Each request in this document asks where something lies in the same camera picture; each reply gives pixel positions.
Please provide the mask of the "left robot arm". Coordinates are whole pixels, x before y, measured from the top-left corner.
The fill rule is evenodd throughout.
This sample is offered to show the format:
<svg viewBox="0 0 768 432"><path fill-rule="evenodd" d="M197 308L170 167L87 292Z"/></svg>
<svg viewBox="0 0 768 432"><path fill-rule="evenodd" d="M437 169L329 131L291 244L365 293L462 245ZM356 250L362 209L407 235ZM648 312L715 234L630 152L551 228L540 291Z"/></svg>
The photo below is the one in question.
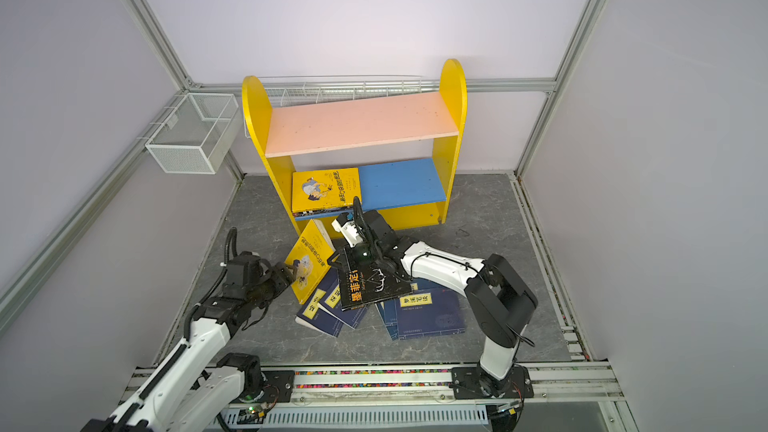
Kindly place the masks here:
<svg viewBox="0 0 768 432"><path fill-rule="evenodd" d="M234 401L268 410L289 402L291 372L265 371L256 355L221 351L253 325L254 310L266 312L294 280L293 265L226 252L214 285L185 317L177 345L125 402L84 430L202 431L212 421L225 427L222 413Z"/></svg>

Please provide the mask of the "black wolf eye book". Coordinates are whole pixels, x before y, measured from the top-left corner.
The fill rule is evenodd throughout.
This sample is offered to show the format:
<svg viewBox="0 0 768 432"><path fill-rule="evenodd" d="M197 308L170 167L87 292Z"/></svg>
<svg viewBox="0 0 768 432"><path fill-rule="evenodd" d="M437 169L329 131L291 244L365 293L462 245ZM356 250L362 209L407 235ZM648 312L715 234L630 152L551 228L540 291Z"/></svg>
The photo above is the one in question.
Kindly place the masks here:
<svg viewBox="0 0 768 432"><path fill-rule="evenodd" d="M352 211L351 206L331 208L331 209L310 210L310 211L304 211L304 212L293 212L293 217L296 220L310 220L314 218L335 217L338 214L347 213L351 211Z"/></svg>

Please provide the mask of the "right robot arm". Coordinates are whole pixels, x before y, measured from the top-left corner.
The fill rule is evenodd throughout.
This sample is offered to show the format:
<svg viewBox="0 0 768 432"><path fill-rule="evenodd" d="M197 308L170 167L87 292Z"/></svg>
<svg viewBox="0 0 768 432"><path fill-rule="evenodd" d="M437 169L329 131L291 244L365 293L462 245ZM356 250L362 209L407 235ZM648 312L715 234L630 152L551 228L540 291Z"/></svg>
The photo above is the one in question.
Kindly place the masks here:
<svg viewBox="0 0 768 432"><path fill-rule="evenodd" d="M529 371L517 364L516 354L528 340L524 331L538 299L504 257L461 257L400 236L375 210L343 212L332 227L346 242L329 259L338 270L343 310L410 295L416 279L451 290L467 300L485 336L478 364L451 371L455 397L533 397Z"/></svg>

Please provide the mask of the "black yellow title book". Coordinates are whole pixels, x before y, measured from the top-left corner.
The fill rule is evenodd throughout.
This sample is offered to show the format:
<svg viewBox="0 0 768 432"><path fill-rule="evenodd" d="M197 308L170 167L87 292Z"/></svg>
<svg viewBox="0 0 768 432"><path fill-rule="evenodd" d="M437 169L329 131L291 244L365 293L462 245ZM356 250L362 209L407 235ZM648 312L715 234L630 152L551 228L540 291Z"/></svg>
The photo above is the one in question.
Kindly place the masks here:
<svg viewBox="0 0 768 432"><path fill-rule="evenodd" d="M412 292L407 280L385 272L378 265L353 265L344 251L335 252L329 263L337 271L342 311L350 311L370 304L395 299Z"/></svg>

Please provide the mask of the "yellow cartoon boy book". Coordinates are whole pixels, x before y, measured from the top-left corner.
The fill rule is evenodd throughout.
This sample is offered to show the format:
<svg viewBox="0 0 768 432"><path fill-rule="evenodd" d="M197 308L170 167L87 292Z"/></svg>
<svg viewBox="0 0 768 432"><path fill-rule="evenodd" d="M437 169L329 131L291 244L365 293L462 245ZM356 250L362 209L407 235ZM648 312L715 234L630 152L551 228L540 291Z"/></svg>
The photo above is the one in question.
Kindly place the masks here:
<svg viewBox="0 0 768 432"><path fill-rule="evenodd" d="M291 285L300 304L305 304L330 269L328 259L335 247L318 219L309 220L285 263L293 267L295 279Z"/></svg>

